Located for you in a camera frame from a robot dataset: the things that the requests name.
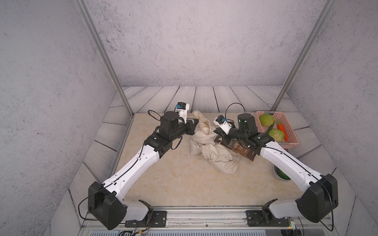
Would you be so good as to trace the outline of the cream drawstring bag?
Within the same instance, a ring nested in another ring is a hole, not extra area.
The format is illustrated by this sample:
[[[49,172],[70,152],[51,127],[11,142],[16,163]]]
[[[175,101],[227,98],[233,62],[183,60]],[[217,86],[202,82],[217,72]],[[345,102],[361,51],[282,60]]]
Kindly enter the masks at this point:
[[[239,166],[241,154],[221,144],[201,144],[190,140],[191,156],[203,157],[216,170],[225,174],[234,174]]]
[[[198,110],[193,111],[193,117],[199,120],[199,130],[195,131],[192,139],[198,144],[215,145],[215,138],[217,137],[217,134],[214,132],[215,128],[211,125],[211,122]]]

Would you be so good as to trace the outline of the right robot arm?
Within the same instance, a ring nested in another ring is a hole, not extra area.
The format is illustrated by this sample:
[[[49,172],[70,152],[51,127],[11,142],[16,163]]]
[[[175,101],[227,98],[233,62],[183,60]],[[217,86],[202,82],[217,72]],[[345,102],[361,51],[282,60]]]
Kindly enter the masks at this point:
[[[246,112],[238,116],[238,127],[226,115],[214,119],[215,133],[227,144],[237,141],[283,171],[303,192],[297,199],[273,199],[262,208],[266,225],[285,217],[303,216],[313,223],[322,222],[338,206],[338,182],[331,174],[322,175],[287,152],[268,133],[259,133],[255,118]]]

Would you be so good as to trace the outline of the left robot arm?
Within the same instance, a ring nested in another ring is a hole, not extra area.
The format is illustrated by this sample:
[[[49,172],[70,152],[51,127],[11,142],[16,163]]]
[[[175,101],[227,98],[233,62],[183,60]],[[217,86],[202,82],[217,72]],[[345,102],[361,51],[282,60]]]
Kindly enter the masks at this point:
[[[194,135],[199,123],[198,119],[188,119],[186,111],[165,112],[159,121],[160,125],[123,168],[102,183],[92,183],[88,189],[88,212],[107,230],[131,221],[150,226],[154,208],[143,200],[127,202],[124,198],[142,174],[173,149],[173,141]]]

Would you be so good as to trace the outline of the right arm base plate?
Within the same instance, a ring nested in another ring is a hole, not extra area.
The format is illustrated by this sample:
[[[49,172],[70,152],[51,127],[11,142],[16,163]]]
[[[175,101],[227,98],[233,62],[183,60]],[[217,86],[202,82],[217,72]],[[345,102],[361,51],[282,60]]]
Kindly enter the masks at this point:
[[[247,225],[249,227],[289,227],[287,218],[276,218],[268,210],[247,210]]]

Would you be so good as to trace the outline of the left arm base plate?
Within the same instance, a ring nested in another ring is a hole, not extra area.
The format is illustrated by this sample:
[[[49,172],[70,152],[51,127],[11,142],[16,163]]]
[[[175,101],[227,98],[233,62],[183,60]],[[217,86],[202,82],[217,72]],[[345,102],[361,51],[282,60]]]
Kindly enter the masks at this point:
[[[124,223],[127,228],[164,228],[166,226],[167,211],[154,210],[146,215],[142,221],[127,221]]]

